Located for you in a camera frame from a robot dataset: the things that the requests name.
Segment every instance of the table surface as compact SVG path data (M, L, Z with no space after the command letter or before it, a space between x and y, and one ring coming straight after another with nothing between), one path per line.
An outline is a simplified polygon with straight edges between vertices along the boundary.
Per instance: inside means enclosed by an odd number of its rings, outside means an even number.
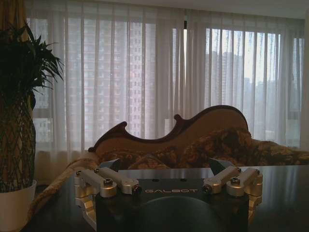
M309 231L309 165L255 168L263 174L263 201L256 209L249 231ZM119 172L136 179L213 176L209 168ZM72 177L22 231L94 232L75 205Z

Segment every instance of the floral upholstery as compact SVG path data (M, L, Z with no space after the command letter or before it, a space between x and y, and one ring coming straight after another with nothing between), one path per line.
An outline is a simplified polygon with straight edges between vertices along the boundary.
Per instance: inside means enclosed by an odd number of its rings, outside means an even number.
M152 155L146 155L128 169L168 169L167 165Z
M120 158L120 169L209 167L208 158L228 160L236 166L309 164L309 152L297 151L270 141L258 141L244 128L215 130L189 144L177 155L174 146L153 152L114 149L99 162Z
M184 150L179 167L209 167L208 157L244 166L250 146L251 135L245 129L216 130L189 145Z
M208 167L208 157L228 160L236 166L309 164L309 152L254 140L242 128L217 130L199 138L185 149L179 166Z
M99 158L99 162L120 159L120 169L162 169L173 168L177 164L176 147L167 147L153 152L135 151L130 149L114 149L105 152Z
M309 164L309 152L297 151L270 141L252 141L248 166Z

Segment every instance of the logo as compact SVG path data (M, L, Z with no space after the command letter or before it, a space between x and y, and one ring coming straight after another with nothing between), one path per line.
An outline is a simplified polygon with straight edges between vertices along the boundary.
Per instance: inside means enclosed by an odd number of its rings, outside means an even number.
M146 189L145 192L147 193L156 193L156 192L160 192L160 193L187 193L187 192L193 192L195 193L197 191L197 189L172 189L170 191L165 190L165 189Z

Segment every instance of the screw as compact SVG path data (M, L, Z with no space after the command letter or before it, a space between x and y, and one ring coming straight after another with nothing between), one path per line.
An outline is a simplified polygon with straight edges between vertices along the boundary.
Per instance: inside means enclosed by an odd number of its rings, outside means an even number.
M232 177L231 178L231 183L232 184L240 184L240 179L238 177Z
M142 191L141 186L135 185L132 189L132 195L133 196L140 195L141 191Z
M103 184L106 185L106 186L111 186L112 183L113 183L112 179L110 179L110 178L104 179L104 181L103 181Z
M212 188L210 185L204 185L202 187L202 190L206 193L206 194L211 194L212 193Z

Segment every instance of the curtain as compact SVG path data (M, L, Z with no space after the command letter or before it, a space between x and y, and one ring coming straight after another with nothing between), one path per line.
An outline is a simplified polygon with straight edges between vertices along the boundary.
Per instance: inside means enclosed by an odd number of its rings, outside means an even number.
M300 144L304 21L187 11L185 114L243 112L254 139Z
M0 0L0 29L8 29L12 24L17 28L24 26L26 20L24 0Z
M304 64L300 148L309 151L309 10L306 11Z
M170 131L183 111L184 10L66 0L27 0L26 9L64 63L64 82L36 93L41 183L122 121L141 138Z

